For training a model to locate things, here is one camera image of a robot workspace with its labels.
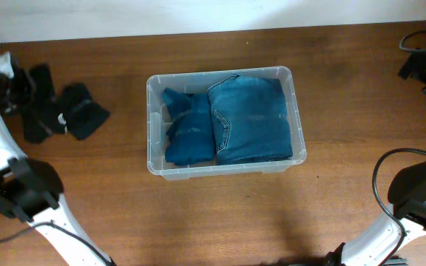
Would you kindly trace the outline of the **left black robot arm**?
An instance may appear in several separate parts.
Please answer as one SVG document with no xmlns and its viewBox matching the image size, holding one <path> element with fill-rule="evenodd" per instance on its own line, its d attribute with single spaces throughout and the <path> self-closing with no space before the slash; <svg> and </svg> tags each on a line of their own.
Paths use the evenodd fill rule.
<svg viewBox="0 0 426 266">
<path fill-rule="evenodd" d="M 68 265 L 113 265 L 71 213 L 55 169 L 30 159 L 0 115 L 0 214 L 38 231 Z"/>
</svg>

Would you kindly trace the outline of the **teal blue garment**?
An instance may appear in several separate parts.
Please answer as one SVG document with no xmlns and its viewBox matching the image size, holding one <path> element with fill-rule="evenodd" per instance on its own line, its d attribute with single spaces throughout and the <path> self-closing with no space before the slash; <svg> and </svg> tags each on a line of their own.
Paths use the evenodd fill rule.
<svg viewBox="0 0 426 266">
<path fill-rule="evenodd" d="M 214 159 L 215 146 L 207 94 L 188 94 L 166 88 L 161 94 L 172 119 L 166 132 L 170 144 L 166 162 L 189 166 Z"/>
</svg>

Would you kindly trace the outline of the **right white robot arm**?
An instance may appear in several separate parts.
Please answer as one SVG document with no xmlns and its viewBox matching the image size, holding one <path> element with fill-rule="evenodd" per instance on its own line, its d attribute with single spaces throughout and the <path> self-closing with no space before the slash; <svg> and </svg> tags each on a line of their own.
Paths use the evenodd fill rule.
<svg viewBox="0 0 426 266">
<path fill-rule="evenodd" d="M 378 189 L 380 166 L 394 154 L 426 156 L 426 151 L 399 148 L 384 153 L 376 162 L 371 178 L 375 200 L 382 215 L 360 236 L 342 243 L 334 252 L 332 265 L 398 265 L 394 254 L 407 243 L 426 235 L 426 161 L 408 166 L 397 173 L 388 189 L 384 204 Z"/>
</svg>

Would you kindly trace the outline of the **dark blue jeans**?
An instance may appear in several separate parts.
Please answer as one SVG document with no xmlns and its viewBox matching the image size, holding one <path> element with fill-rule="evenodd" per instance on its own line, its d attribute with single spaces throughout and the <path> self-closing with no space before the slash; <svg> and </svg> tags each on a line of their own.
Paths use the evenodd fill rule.
<svg viewBox="0 0 426 266">
<path fill-rule="evenodd" d="M 278 79 L 232 75 L 207 90 L 219 165 L 293 156 L 283 88 Z"/>
</svg>

